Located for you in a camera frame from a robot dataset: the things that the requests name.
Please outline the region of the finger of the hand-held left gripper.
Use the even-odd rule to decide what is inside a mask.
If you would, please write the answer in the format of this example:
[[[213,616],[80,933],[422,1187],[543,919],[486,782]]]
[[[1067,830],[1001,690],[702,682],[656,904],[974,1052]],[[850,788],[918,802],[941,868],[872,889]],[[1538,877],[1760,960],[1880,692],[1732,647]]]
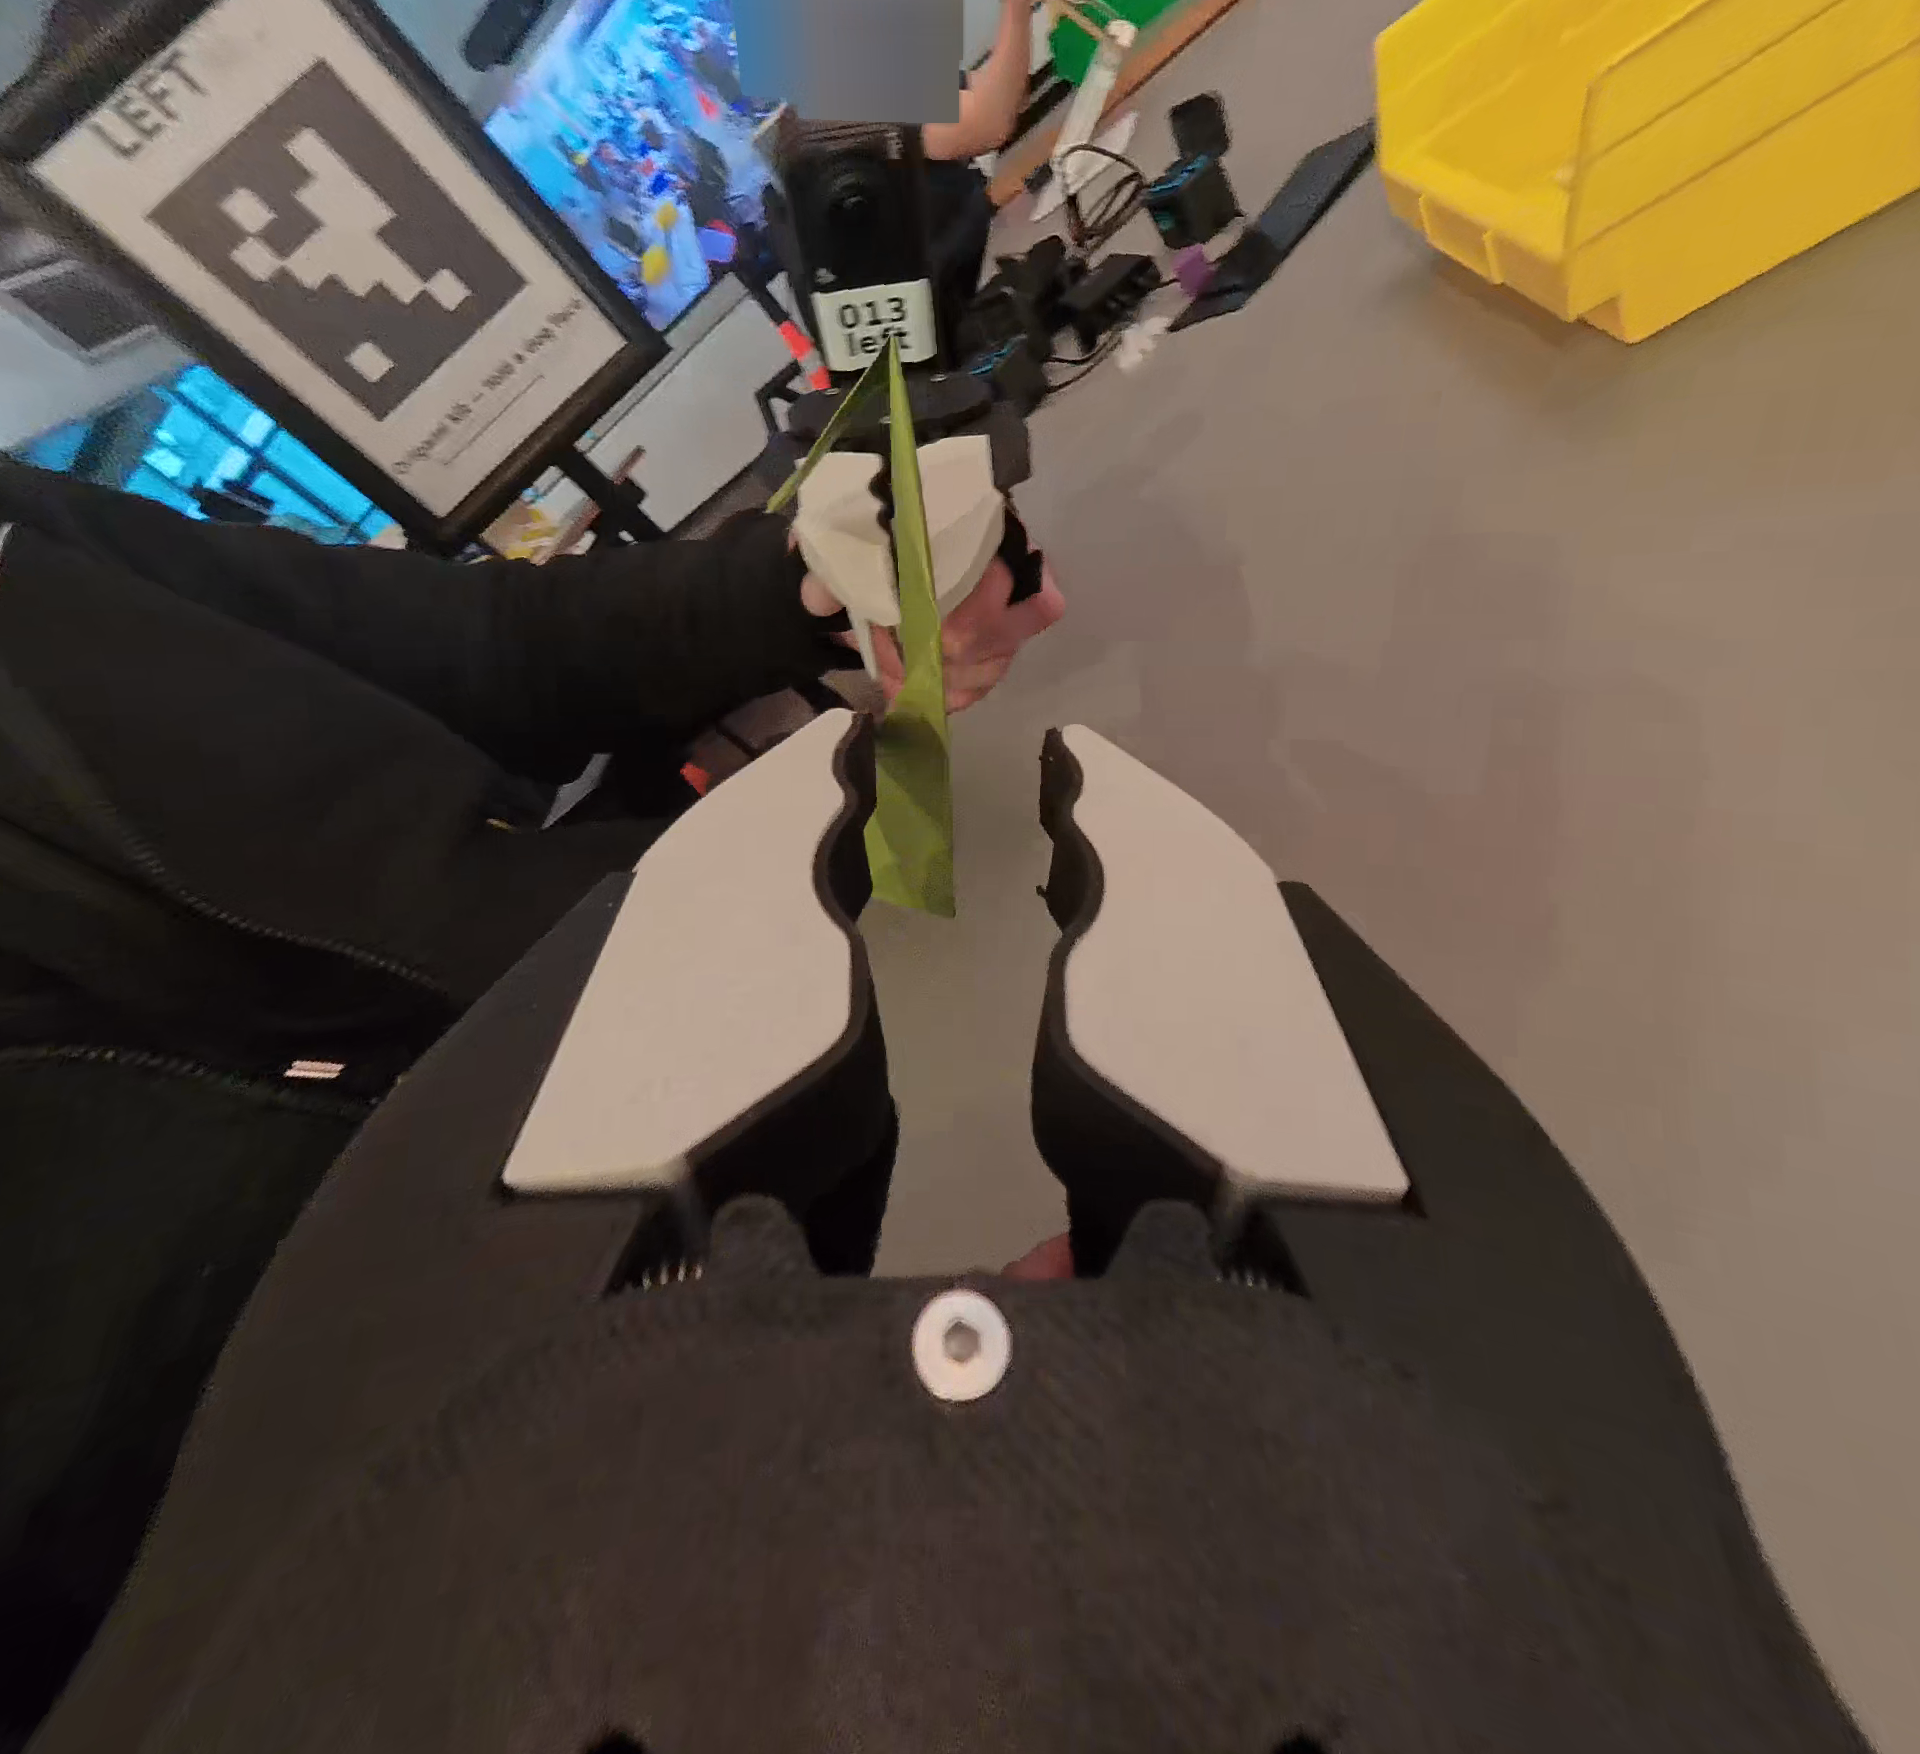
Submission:
[[[936,589],[975,589],[1005,534],[992,440],[947,435],[918,450],[926,542]]]
[[[793,528],[808,574],[850,623],[900,626],[900,578],[876,451],[828,451],[797,494]]]

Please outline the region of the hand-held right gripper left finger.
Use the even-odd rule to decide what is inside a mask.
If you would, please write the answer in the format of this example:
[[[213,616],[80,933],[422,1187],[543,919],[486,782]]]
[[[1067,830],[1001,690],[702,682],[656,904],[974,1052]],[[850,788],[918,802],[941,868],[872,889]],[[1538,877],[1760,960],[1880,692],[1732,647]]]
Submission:
[[[762,1196],[816,1267],[873,1269],[900,1150],[872,964],[873,730],[812,718],[628,877],[499,1167],[520,1200],[638,1196],[674,1255]]]

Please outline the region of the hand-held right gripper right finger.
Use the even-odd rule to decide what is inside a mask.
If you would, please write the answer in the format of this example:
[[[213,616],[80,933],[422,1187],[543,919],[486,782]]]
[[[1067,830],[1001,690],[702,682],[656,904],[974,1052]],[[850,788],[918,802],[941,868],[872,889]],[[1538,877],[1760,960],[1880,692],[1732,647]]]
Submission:
[[[1047,731],[1038,812],[1057,943],[1031,1128],[1074,1269],[1166,1201],[1227,1261],[1274,1207],[1404,1209],[1413,1179],[1266,861],[1084,726]]]

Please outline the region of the green origami paper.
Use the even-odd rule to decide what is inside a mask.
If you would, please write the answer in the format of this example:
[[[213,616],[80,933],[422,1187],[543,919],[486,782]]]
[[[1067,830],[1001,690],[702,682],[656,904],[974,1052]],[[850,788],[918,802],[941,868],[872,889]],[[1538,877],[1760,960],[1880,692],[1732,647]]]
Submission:
[[[876,802],[866,827],[873,894],[891,904],[950,919],[953,896],[953,820],[950,735],[943,683],[940,591],[934,586],[918,445],[900,364],[900,341],[888,339],[872,364],[838,399],[828,424],[767,504],[793,516],[806,474],[828,451],[876,451],[888,474],[880,481],[894,536],[900,578],[900,642],[903,682],[873,740]],[[883,626],[850,623],[854,655],[873,664],[872,636]]]

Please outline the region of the person's left forearm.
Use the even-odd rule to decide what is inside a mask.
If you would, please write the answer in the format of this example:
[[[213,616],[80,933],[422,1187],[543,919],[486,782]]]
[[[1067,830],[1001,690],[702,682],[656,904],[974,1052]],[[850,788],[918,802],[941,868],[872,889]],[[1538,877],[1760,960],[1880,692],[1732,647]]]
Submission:
[[[3,522],[47,529],[174,607],[274,636],[426,713],[515,774],[698,735],[849,661],[777,516],[544,566],[460,566],[213,523],[3,459]]]

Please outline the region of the person's left hand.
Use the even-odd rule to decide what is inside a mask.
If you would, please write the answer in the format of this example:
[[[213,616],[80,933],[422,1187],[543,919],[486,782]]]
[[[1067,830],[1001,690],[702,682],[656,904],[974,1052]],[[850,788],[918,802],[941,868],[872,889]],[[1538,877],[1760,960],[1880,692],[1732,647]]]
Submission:
[[[985,702],[1013,672],[1020,651],[1055,626],[1067,611],[1058,581],[1043,553],[1018,571],[997,561],[941,626],[947,716]],[[852,660],[849,685],[834,692],[852,710],[880,713],[900,697],[903,664],[894,633],[872,636],[873,664]]]

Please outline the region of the black charger cluster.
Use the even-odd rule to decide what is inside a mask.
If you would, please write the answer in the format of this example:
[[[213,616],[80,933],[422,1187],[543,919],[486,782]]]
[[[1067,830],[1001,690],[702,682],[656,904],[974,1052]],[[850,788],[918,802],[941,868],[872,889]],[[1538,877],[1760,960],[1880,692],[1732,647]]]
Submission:
[[[1002,254],[962,304],[956,371],[1031,414],[1106,360],[1164,284],[1150,254],[1088,260],[1058,235]]]

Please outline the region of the television screen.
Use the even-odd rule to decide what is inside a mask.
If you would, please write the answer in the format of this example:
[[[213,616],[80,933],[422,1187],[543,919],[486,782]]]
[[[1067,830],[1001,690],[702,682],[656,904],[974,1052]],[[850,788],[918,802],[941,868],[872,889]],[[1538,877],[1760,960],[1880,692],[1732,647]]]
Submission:
[[[492,142],[649,326],[764,224],[777,102],[741,79],[734,0],[562,0],[486,119]]]

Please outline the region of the framed marker sign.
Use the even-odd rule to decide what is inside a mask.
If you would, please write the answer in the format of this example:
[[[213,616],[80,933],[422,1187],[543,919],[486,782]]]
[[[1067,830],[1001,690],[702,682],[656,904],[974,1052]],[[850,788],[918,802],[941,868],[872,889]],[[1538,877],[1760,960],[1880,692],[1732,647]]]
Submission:
[[[127,0],[3,92],[3,203],[406,539],[541,477],[659,539],[586,434],[666,346],[372,0]]]

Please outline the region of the person's black jacket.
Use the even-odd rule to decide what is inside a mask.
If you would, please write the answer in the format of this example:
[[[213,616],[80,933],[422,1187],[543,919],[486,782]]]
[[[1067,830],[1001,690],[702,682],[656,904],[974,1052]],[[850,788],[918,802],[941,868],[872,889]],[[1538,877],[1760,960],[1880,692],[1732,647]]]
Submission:
[[[452,984],[206,904],[3,669],[3,1749],[102,1629],[223,1344],[348,1139],[658,834],[588,809],[477,874]]]

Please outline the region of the yellow plastic bin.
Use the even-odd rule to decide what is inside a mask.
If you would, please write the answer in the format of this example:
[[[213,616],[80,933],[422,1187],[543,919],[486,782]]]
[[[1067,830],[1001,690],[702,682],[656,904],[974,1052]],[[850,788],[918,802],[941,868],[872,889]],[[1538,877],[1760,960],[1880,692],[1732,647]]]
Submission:
[[[1918,0],[1421,0],[1376,83],[1392,214],[1627,344],[1918,187]]]

